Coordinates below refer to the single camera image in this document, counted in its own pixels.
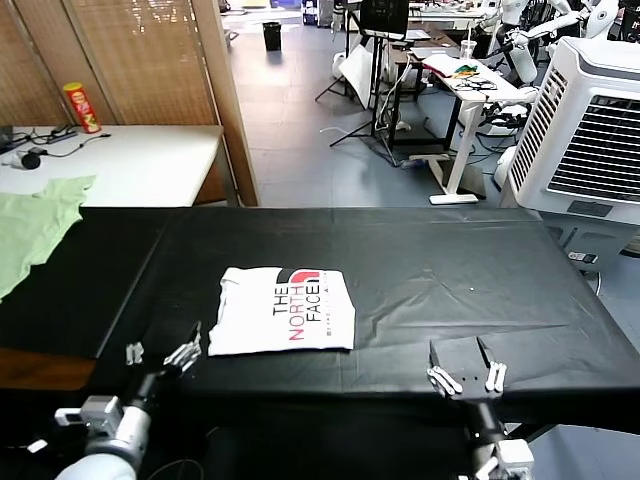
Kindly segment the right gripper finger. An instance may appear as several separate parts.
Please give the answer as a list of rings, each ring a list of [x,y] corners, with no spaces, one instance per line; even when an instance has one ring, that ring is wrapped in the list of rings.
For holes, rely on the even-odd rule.
[[[477,337],[476,342],[480,349],[483,361],[488,368],[488,373],[485,380],[485,389],[503,390],[507,372],[507,365],[496,360],[493,351],[481,337]]]
[[[426,373],[434,388],[443,397],[453,397],[463,393],[462,385],[440,365],[436,347],[433,342],[429,343],[429,367]]]

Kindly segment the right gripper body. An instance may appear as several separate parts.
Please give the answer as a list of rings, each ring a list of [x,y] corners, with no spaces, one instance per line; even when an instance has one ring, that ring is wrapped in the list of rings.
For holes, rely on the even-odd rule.
[[[485,380],[487,377],[487,373],[488,369],[484,369],[481,371],[467,370],[463,371],[461,374],[449,373],[463,387],[462,394],[449,398],[452,398],[453,400],[470,402],[500,398],[503,395],[502,391],[485,389]]]

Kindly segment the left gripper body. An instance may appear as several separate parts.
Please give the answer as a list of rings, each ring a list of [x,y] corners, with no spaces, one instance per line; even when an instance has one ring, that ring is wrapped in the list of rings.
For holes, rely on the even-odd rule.
[[[174,382],[174,369],[161,369],[138,375],[127,392],[127,405],[153,408],[162,392]]]

